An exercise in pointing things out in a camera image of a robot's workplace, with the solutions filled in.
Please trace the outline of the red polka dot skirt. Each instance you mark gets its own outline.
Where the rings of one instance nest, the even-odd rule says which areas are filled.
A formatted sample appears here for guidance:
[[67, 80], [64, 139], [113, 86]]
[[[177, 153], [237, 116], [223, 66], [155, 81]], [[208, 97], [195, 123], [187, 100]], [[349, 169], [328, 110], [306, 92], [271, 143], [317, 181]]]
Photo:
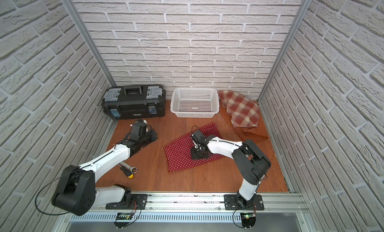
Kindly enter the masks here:
[[224, 157], [222, 155], [213, 154], [208, 159], [193, 160], [191, 156], [191, 148], [194, 147], [194, 143], [191, 135], [195, 131], [196, 130], [193, 130], [164, 146], [168, 162], [168, 172], [191, 169]]

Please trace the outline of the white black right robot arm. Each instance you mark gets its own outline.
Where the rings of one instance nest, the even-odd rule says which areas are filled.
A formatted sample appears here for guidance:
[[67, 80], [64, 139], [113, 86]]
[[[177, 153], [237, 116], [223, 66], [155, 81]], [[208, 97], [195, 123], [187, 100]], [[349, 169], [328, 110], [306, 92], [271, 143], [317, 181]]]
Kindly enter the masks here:
[[233, 142], [213, 135], [206, 137], [200, 130], [193, 132], [191, 138], [194, 143], [194, 147], [191, 148], [193, 160], [222, 155], [235, 161], [243, 177], [236, 201], [240, 208], [248, 208], [271, 168], [272, 163], [268, 157], [252, 140]]

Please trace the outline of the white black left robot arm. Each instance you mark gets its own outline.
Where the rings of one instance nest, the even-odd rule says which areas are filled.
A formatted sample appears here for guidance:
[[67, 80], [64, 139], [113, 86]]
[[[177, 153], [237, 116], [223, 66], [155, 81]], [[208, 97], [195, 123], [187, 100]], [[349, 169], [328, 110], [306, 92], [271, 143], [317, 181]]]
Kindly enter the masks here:
[[130, 188], [122, 185], [98, 188], [96, 183], [112, 168], [157, 138], [157, 133], [145, 120], [137, 120], [125, 138], [109, 151], [79, 166], [66, 167], [59, 178], [51, 204], [77, 216], [84, 215], [96, 206], [104, 205], [106, 209], [134, 206]]

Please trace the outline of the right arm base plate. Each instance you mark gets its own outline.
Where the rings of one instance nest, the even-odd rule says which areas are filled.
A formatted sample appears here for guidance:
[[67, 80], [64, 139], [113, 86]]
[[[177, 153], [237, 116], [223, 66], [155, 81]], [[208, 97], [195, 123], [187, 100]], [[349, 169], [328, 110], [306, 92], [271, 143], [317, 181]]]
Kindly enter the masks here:
[[265, 209], [261, 195], [255, 194], [251, 200], [247, 201], [239, 194], [224, 195], [225, 209], [227, 211], [235, 210], [254, 210], [263, 211]]

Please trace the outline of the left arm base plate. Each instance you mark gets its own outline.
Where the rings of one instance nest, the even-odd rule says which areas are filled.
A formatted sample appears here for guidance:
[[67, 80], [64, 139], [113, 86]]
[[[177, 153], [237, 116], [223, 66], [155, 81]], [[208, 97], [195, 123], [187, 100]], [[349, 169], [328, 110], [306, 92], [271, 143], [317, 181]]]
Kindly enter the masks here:
[[109, 203], [106, 210], [133, 210], [137, 206], [138, 210], [146, 208], [148, 194], [129, 194], [124, 195], [122, 201], [118, 203]]

